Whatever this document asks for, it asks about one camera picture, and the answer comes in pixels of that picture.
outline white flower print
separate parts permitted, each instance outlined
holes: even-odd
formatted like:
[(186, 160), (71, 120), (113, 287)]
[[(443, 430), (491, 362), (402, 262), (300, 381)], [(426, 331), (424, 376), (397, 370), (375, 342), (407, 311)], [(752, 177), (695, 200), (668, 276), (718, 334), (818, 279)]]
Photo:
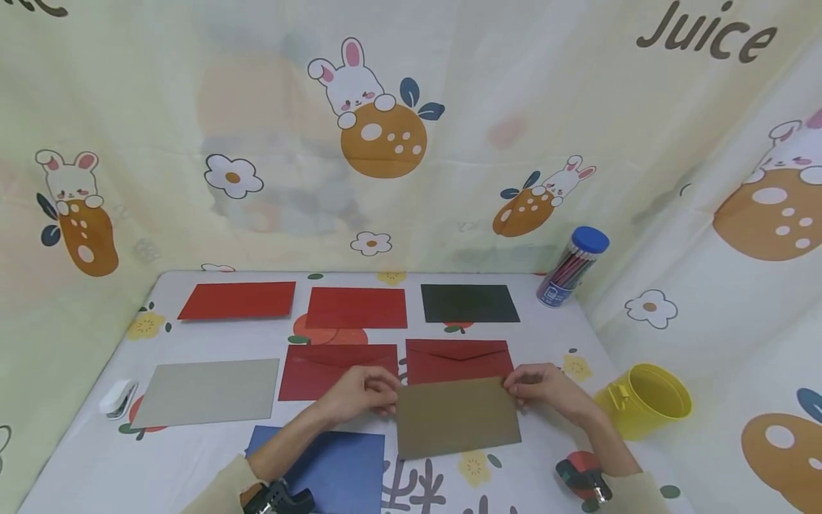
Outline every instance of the white flower print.
[(231, 266), (225, 264), (203, 264), (200, 266), (203, 271), (236, 271)]
[(205, 181), (213, 188), (222, 189), (231, 198), (245, 198), (249, 192), (260, 191), (262, 180), (256, 176), (254, 164), (245, 159), (231, 160), (225, 155), (209, 155), (205, 160), (208, 171)]
[(677, 306), (665, 298), (659, 289), (649, 289), (639, 298), (628, 300), (625, 304), (628, 317), (637, 322), (648, 322), (653, 328), (664, 330), (668, 322), (677, 317)]
[(351, 248), (362, 253), (366, 257), (373, 257), (378, 253), (385, 253), (391, 250), (391, 236), (388, 234), (374, 234), (373, 232), (360, 232), (357, 238), (351, 242)]

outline person's left hand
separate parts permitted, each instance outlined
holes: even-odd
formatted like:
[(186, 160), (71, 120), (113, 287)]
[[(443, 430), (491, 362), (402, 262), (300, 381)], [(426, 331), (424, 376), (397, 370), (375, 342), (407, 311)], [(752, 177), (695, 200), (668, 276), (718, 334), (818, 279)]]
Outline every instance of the person's left hand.
[(387, 416), (396, 411), (398, 387), (399, 379), (385, 368), (354, 366), (314, 405), (331, 426), (369, 409)]

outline bucket handle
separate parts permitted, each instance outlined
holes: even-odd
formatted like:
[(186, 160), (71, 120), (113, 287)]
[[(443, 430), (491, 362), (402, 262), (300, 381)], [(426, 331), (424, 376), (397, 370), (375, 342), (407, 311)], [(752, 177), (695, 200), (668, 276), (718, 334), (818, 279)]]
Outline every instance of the bucket handle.
[[(614, 396), (615, 388), (619, 391), (619, 400), (616, 396)], [(622, 386), (620, 384), (609, 384), (608, 394), (611, 395), (611, 401), (613, 401), (616, 410), (625, 410), (627, 399), (630, 398), (630, 393), (628, 392), (627, 387)]]

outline person's right hand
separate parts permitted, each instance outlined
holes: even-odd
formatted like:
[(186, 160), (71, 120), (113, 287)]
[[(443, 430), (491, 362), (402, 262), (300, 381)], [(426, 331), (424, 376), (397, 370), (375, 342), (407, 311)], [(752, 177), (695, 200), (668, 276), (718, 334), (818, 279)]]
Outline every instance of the person's right hand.
[(399, 379), (380, 366), (353, 366), (312, 407), (330, 428), (367, 410), (387, 416), (396, 412)]
[(521, 407), (530, 401), (546, 403), (581, 428), (605, 417), (593, 398), (551, 363), (522, 364), (503, 385)]

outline white tool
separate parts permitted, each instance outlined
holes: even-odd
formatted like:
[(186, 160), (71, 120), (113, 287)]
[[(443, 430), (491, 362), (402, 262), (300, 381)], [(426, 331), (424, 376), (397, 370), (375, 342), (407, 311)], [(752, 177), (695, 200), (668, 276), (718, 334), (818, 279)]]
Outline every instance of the white tool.
[(108, 419), (122, 418), (136, 395), (138, 383), (130, 378), (115, 383), (100, 401), (100, 412)]

